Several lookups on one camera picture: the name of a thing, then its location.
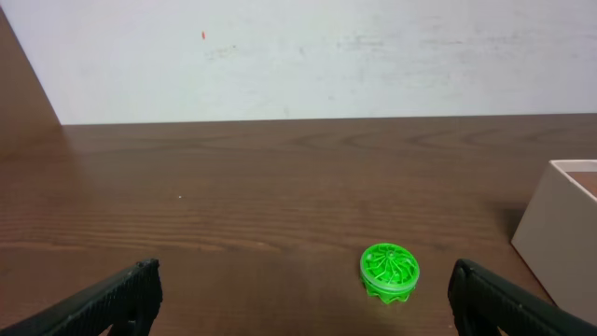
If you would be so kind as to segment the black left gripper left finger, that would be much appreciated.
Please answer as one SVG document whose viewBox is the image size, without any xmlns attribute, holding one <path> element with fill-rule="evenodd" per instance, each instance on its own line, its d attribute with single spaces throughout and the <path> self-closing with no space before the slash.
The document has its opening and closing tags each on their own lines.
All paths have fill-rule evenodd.
<svg viewBox="0 0 597 336">
<path fill-rule="evenodd" d="M 2 336 L 148 336 L 163 293 L 157 259 L 139 261 L 1 330 Z"/>
</svg>

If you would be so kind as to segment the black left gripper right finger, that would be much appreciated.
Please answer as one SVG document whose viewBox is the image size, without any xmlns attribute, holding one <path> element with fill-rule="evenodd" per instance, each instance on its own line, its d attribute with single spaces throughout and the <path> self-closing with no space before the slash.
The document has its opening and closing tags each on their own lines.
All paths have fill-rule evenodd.
<svg viewBox="0 0 597 336">
<path fill-rule="evenodd" d="M 596 336 L 596 327 L 469 259 L 458 259 L 448 299 L 460 336 Z"/>
</svg>

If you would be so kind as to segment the green round gear toy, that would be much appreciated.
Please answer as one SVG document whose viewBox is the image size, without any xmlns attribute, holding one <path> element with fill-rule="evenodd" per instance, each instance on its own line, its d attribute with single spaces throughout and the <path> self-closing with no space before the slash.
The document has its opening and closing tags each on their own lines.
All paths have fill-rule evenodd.
<svg viewBox="0 0 597 336">
<path fill-rule="evenodd" d="M 360 279 L 371 297 L 383 303 L 406 302 L 421 275 L 417 259 L 395 244 L 371 245 L 359 260 Z"/>
</svg>

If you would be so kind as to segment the white cardboard box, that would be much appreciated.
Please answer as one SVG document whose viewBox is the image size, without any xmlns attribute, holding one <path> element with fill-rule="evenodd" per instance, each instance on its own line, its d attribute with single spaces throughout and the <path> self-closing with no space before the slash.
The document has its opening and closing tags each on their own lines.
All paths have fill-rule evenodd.
<svg viewBox="0 0 597 336">
<path fill-rule="evenodd" d="M 511 240 L 550 298 L 596 323 L 596 193 L 573 175 L 596 176 L 595 160 L 550 161 Z"/>
</svg>

